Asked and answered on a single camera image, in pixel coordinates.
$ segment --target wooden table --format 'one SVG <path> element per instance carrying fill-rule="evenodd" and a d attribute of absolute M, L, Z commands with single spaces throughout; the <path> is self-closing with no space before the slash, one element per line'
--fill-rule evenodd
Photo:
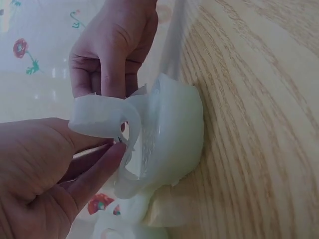
<path fill-rule="evenodd" d="M 140 79 L 197 86 L 205 146 L 145 222 L 185 223 L 173 239 L 319 238 L 319 1 L 160 0 L 158 11 Z"/>

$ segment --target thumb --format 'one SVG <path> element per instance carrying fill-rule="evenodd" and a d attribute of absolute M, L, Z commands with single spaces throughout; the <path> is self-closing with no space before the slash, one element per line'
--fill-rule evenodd
<path fill-rule="evenodd" d="M 119 47 L 106 47 L 101 61 L 102 96 L 125 98 L 125 60 L 126 53 Z"/>
<path fill-rule="evenodd" d="M 125 153 L 126 145 L 117 143 L 87 172 L 67 189 L 80 211 L 117 170 Z"/>

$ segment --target red flower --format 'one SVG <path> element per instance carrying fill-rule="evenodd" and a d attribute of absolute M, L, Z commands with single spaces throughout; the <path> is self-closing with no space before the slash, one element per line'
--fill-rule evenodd
<path fill-rule="evenodd" d="M 22 58 L 28 50 L 28 43 L 23 39 L 19 39 L 13 46 L 14 55 L 17 58 Z"/>
<path fill-rule="evenodd" d="M 113 202 L 114 199 L 109 198 L 105 194 L 95 195 L 88 203 L 88 212 L 90 215 L 96 213 L 98 210 L 105 210 L 106 207 Z"/>

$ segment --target white plastic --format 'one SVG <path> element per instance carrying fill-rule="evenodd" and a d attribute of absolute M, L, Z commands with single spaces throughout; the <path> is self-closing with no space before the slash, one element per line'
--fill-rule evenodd
<path fill-rule="evenodd" d="M 111 203 L 106 211 L 97 212 L 91 239 L 168 239 L 164 228 L 148 228 L 140 225 L 131 225 L 121 217 L 112 214 L 117 204 Z"/>
<path fill-rule="evenodd" d="M 204 134 L 202 102 L 196 87 L 161 74 L 149 95 L 125 100 L 77 98 L 69 127 L 90 136 L 124 140 L 120 126 L 125 121 L 128 147 L 114 188 L 123 199 L 120 207 L 127 208 L 121 209 L 123 218 L 139 222 L 158 187 L 175 185 L 198 165 Z M 141 153 L 132 156 L 133 148 Z M 127 170 L 131 157 L 131 163 L 139 165 L 139 174 Z"/>

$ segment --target finger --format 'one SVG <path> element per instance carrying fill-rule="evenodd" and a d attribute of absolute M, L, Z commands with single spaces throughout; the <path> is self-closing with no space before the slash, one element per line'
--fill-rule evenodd
<path fill-rule="evenodd" d="M 127 60 L 129 61 L 140 63 L 138 69 L 141 67 L 142 63 L 145 61 L 152 47 L 154 37 L 158 28 L 158 23 L 159 23 L 159 18 L 157 13 L 155 12 L 146 23 L 146 26 L 142 33 L 141 42 L 139 43 L 137 49 L 135 49 L 127 57 Z"/>
<path fill-rule="evenodd" d="M 125 60 L 122 49 L 114 46 L 104 49 L 104 54 L 100 56 L 102 96 L 125 98 Z"/>
<path fill-rule="evenodd" d="M 119 167 L 125 149 L 126 145 L 123 143 L 112 146 L 91 169 L 81 175 L 68 188 L 68 192 L 79 211 Z"/>
<path fill-rule="evenodd" d="M 73 132 L 68 127 L 68 120 L 50 118 L 50 119 L 35 119 L 30 122 L 41 123 L 55 131 L 57 131 L 65 140 L 67 140 L 69 148 L 73 154 L 84 150 L 95 148 L 104 144 L 112 143 L 112 139 L 90 137 Z"/>
<path fill-rule="evenodd" d="M 71 161 L 68 170 L 58 183 L 68 182 L 78 178 L 88 171 L 111 148 L 112 145 L 104 145 L 97 150 L 81 155 Z"/>
<path fill-rule="evenodd" d="M 72 93 L 75 98 L 85 96 L 93 93 L 91 88 L 90 74 L 84 70 L 80 63 L 86 61 L 83 57 L 79 57 L 75 54 L 70 54 L 69 66 L 70 66 L 70 77 Z"/>

